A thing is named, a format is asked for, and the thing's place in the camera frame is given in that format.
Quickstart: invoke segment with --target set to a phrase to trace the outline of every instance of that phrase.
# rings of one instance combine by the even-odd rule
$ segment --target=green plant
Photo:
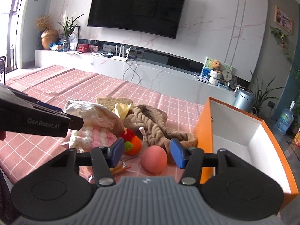
[[[282,31],[278,28],[271,27],[271,34],[274,35],[275,40],[277,44],[281,44],[281,51],[283,51],[284,55],[286,56],[286,59],[291,64],[291,74],[294,76],[295,80],[300,82],[300,70],[295,68],[293,65],[294,57],[293,57],[293,51],[289,48],[288,44],[288,37],[289,35],[285,35],[282,33]],[[298,116],[300,116],[300,89],[298,89],[298,97],[296,98],[296,107],[294,108],[294,124],[298,128],[300,127]]]
[[[253,83],[255,85],[255,92],[254,92],[254,96],[255,96],[255,103],[254,103],[254,107],[259,110],[262,106],[262,104],[268,100],[268,99],[276,99],[278,100],[277,97],[272,97],[269,96],[269,94],[274,91],[274,90],[278,90],[278,89],[282,89],[283,87],[277,87],[277,88],[271,88],[269,89],[269,86],[272,84],[272,82],[274,81],[275,77],[267,84],[267,87],[264,88],[263,85],[263,80],[261,85],[258,82],[258,78],[257,75],[253,74],[252,71],[250,70],[252,78],[253,78]]]
[[[58,22],[64,28],[64,35],[67,40],[69,39],[70,35],[75,30],[75,27],[77,26],[77,24],[74,24],[75,21],[83,15],[84,14],[78,16],[76,19],[73,19],[73,16],[69,19],[69,16],[67,16],[67,19],[66,19],[66,22],[64,25],[62,25],[60,22]]]
[[[271,28],[271,34],[274,35],[277,44],[281,45],[281,51],[283,51],[284,55],[286,56],[286,59],[290,63],[293,63],[294,61],[292,56],[293,52],[289,48],[289,44],[288,44],[288,38],[290,35],[283,34],[283,32],[278,28],[274,28],[272,26],[270,26],[270,28]]]

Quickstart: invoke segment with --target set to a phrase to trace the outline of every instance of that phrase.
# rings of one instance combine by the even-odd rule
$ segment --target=blue water bottle
[[[288,128],[291,126],[294,116],[293,116],[293,108],[294,108],[295,102],[292,101],[289,109],[284,109],[275,124],[274,128],[275,130],[280,134],[285,134],[288,130]]]

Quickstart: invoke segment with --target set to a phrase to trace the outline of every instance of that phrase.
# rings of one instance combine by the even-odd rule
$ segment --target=floor
[[[16,77],[18,75],[28,73],[36,69],[30,67],[26,69],[17,69],[6,74],[6,79]],[[294,174],[295,181],[300,190],[300,147],[293,144],[292,139],[289,136],[282,136],[278,134],[274,129],[273,121],[267,121],[269,128],[272,130],[275,138],[277,139],[290,167]],[[12,184],[8,181],[8,186],[11,189]],[[280,211],[280,217],[286,225],[300,225],[300,195],[293,200],[288,206]]]

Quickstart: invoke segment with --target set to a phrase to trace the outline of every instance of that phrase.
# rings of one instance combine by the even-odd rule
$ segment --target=glass door
[[[17,68],[16,34],[21,0],[0,0],[0,56],[6,56],[6,71]]]

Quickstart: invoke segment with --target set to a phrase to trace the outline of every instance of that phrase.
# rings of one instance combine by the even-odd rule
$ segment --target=door frame
[[[18,6],[17,6],[16,11],[14,11],[15,2],[16,2],[16,0],[12,0],[11,6],[10,6],[10,11],[9,11],[8,27],[7,27],[7,39],[6,39],[6,63],[7,63],[7,67],[5,68],[5,71],[12,70],[12,68],[11,68],[11,20],[12,20],[13,15],[18,10]]]
[[[19,17],[17,22],[17,33],[16,33],[16,62],[17,67],[19,69],[23,68],[23,29],[24,29],[24,19],[25,19],[25,12],[26,7],[28,4],[28,0],[22,0],[19,6]]]

